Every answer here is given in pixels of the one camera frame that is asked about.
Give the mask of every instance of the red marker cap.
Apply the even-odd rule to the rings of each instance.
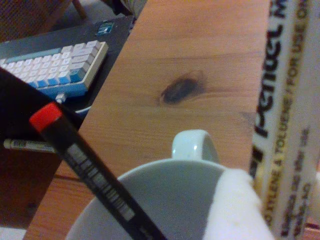
[[[50,102],[43,108],[34,113],[29,122],[40,133],[43,129],[54,123],[63,115],[61,110],[54,102]]]

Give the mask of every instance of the wood knot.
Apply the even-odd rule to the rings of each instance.
[[[161,100],[167,104],[177,104],[186,97],[195,96],[204,91],[202,71],[191,71],[175,79],[161,93]]]

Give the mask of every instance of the white paint marker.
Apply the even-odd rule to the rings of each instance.
[[[272,0],[250,174],[276,239],[300,239],[320,152],[320,0]]]
[[[14,150],[28,150],[35,152],[47,152],[54,153],[54,148],[46,143],[45,141],[28,141],[28,140],[20,140],[20,139],[9,139],[7,138],[3,142],[3,146],[6,149],[14,149]]]

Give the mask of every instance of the mechanical keyboard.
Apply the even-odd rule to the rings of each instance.
[[[106,42],[97,40],[0,59],[0,67],[52,99],[84,95],[103,59]]]

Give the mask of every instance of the mug handle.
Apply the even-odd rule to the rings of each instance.
[[[173,139],[172,158],[207,160],[219,164],[218,153],[209,133],[201,129],[179,132]]]

